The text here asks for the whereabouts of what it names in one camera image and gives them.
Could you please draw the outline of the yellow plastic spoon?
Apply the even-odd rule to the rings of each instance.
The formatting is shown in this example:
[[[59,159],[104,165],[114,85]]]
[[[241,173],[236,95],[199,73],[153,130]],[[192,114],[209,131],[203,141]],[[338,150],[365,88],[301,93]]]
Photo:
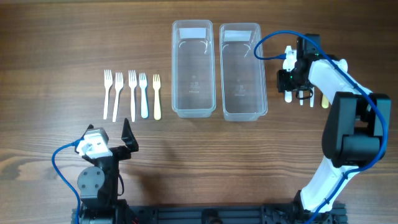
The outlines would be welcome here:
[[[324,109],[327,109],[329,107],[329,101],[326,95],[322,95],[321,106]]]

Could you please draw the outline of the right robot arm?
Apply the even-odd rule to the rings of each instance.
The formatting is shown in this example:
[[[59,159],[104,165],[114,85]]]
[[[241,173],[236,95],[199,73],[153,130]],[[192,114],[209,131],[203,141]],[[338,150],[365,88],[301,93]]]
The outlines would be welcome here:
[[[385,154],[391,99],[373,93],[348,74],[348,64],[326,54],[318,34],[297,34],[297,48],[288,46],[277,73],[279,92],[303,92],[312,99],[318,88],[331,104],[322,135],[323,159],[295,202],[310,220],[332,209],[333,202],[358,173]]]

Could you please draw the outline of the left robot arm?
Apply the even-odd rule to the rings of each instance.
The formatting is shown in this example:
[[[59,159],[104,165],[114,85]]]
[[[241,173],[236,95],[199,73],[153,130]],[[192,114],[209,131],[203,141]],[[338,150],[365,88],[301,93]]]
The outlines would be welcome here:
[[[108,147],[109,137],[103,128],[89,125],[75,146],[75,152],[91,163],[78,176],[79,205],[72,210],[72,223],[139,223],[118,187],[123,186],[119,162],[131,158],[139,145],[129,120],[123,124],[123,146]]]

